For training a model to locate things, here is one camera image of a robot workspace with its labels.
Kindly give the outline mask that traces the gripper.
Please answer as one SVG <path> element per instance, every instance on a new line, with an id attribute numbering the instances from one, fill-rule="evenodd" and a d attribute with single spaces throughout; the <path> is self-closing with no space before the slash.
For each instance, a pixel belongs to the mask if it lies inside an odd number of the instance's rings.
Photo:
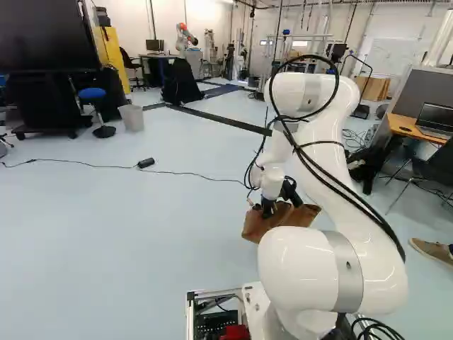
<path id="1" fill-rule="evenodd" d="M 277 210 L 276 201 L 277 201 L 276 197 L 267 198 L 266 196 L 261 195 L 261 207 L 263 210 L 262 212 L 263 218 L 270 218 L 275 214 Z"/>

